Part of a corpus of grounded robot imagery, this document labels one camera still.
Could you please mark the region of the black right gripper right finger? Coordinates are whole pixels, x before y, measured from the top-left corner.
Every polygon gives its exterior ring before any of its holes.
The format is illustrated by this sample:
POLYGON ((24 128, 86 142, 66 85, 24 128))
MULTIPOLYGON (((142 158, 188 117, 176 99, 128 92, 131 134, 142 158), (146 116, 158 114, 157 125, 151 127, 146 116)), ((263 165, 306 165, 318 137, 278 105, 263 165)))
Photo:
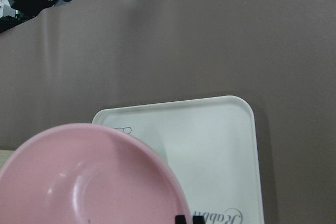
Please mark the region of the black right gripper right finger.
POLYGON ((205 224, 205 219, 203 216, 193 216, 193 224, 205 224))

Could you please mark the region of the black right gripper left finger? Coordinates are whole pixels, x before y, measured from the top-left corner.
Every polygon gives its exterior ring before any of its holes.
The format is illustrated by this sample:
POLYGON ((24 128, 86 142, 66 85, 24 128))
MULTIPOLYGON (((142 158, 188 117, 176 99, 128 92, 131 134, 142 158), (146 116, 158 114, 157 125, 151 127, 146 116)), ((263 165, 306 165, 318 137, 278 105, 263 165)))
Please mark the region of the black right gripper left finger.
POLYGON ((185 224, 185 216, 184 215, 176 215, 175 216, 175 224, 185 224))

